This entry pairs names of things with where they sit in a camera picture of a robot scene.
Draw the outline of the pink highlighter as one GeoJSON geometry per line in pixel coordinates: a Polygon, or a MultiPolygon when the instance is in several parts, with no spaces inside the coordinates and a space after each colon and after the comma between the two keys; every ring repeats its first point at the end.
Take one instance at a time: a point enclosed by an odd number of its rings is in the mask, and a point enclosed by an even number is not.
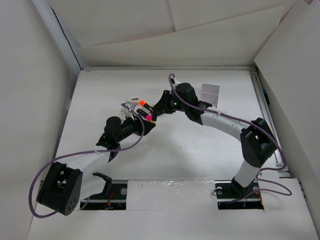
{"type": "Polygon", "coordinates": [[[152,116],[149,115],[147,112],[145,112],[144,110],[142,110],[141,108],[138,108],[136,110],[136,112],[138,114],[140,114],[142,117],[144,117],[147,121],[151,122],[152,121],[152,116]]]}

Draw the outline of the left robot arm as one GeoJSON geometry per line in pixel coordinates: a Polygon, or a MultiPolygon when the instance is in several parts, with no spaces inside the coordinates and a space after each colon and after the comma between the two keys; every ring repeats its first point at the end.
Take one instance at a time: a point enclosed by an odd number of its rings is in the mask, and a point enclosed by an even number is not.
{"type": "Polygon", "coordinates": [[[125,120],[117,116],[109,117],[94,150],[70,154],[70,157],[78,158],[69,163],[61,163],[57,157],[44,166],[48,172],[36,201],[54,213],[68,216],[81,200],[108,198],[113,191],[112,178],[100,173],[99,168],[124,151],[121,141],[131,135],[142,138],[155,126],[150,116],[147,119],[137,116],[125,120]]]}

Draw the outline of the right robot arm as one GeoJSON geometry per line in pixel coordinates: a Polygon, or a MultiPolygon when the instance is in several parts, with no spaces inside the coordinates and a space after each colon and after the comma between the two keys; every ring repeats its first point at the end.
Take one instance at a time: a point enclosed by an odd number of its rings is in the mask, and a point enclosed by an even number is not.
{"type": "Polygon", "coordinates": [[[189,83],[175,83],[173,89],[165,90],[153,110],[158,115],[183,112],[189,120],[222,131],[241,143],[243,162],[229,187],[233,200],[252,192],[256,175],[277,149],[274,136],[263,118],[245,123],[235,117],[224,117],[211,103],[199,100],[189,83]]]}

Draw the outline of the pink white eraser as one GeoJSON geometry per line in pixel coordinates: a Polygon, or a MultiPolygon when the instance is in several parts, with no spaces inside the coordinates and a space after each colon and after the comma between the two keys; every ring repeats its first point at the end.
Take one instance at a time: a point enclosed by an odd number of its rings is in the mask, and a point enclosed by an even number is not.
{"type": "Polygon", "coordinates": [[[139,105],[140,104],[140,100],[138,97],[130,97],[127,99],[127,101],[133,105],[139,105]]]}

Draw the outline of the orange highlighter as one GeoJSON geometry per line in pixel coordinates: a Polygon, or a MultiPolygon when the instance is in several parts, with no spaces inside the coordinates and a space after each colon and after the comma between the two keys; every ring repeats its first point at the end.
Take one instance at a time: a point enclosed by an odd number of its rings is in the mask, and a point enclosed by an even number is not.
{"type": "Polygon", "coordinates": [[[139,105],[142,106],[143,108],[147,109],[149,112],[153,112],[153,108],[148,104],[146,103],[144,100],[141,100],[139,102],[139,105]]]}

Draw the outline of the white divided paper container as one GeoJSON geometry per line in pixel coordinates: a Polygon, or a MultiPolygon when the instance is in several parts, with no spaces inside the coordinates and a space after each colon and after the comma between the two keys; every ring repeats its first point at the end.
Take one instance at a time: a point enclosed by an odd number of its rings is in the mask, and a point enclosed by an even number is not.
{"type": "Polygon", "coordinates": [[[220,86],[215,84],[203,83],[200,91],[200,100],[218,107],[220,86]]]}

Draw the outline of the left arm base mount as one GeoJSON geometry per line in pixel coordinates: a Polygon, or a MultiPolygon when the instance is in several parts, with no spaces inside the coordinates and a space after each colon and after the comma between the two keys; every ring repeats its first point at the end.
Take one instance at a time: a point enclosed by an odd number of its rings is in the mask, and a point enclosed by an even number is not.
{"type": "Polygon", "coordinates": [[[127,180],[113,180],[95,172],[81,186],[80,210],[122,211],[127,207],[127,180]]]}

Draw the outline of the blue object on rail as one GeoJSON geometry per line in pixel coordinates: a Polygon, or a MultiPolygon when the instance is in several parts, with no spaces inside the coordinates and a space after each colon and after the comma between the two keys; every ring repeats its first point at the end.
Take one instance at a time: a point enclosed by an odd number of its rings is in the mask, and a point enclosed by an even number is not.
{"type": "Polygon", "coordinates": [[[263,91],[263,95],[264,95],[266,104],[269,105],[270,104],[270,100],[269,100],[269,97],[268,97],[267,90],[265,88],[263,88],[262,91],[263,91]]]}

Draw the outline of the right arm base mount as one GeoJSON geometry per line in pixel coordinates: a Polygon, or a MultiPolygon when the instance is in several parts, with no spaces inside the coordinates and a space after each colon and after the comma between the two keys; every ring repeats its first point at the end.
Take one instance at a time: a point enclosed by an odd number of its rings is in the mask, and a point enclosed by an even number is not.
{"type": "Polygon", "coordinates": [[[212,196],[216,197],[219,210],[263,210],[264,204],[260,193],[246,195],[259,188],[254,180],[248,187],[235,186],[231,180],[215,181],[215,189],[212,196]]]}

